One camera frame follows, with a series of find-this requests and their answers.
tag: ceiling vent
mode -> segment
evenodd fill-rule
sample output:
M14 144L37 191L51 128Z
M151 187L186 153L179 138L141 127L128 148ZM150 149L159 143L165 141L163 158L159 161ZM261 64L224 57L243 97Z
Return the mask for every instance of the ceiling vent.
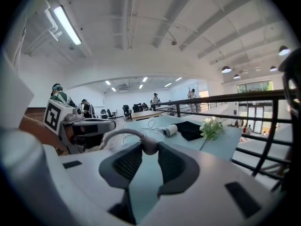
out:
M128 92L128 89L119 89L120 93Z

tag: green jacket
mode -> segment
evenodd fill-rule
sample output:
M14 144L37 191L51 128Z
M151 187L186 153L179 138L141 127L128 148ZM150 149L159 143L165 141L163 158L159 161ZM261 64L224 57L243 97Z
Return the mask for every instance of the green jacket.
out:
M58 100L63 102L64 104L70 105L74 108L76 108L75 103L71 100L70 96L65 94L64 92L60 91L58 94L53 95L50 97L51 100Z

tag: tape roll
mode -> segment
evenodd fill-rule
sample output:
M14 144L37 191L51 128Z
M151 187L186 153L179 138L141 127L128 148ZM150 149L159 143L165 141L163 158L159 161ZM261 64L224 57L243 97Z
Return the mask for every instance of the tape roll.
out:
M170 125L169 127L162 129L162 133L165 137L170 137L177 131L178 131L178 127L176 125Z

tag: glass door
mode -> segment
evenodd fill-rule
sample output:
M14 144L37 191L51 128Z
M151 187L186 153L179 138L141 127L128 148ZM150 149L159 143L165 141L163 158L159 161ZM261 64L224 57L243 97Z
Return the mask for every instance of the glass door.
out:
M248 117L255 117L255 107L249 107L248 108ZM254 121L250 121L250 120L248 120L248 125L247 125L247 127L249 127L249 125L251 125L251 129L252 129L252 132L253 132L253 130L254 130Z
M263 107L256 107L256 118L262 118L263 117ZM262 121L256 121L254 132L255 133L261 133L262 129Z

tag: flower bouquet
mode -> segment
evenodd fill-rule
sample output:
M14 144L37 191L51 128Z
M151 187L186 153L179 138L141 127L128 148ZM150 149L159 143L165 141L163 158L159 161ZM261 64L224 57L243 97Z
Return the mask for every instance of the flower bouquet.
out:
M215 139L217 139L217 137L220 133L224 132L222 123L218 122L215 119L215 117L213 117L212 119L208 118L208 119L205 119L204 121L202 121L202 125L199 129L202 132L201 136L206 138L206 140L203 143L203 145L201 146L200 150L203 148L203 146L205 145L205 143L208 140L215 140Z

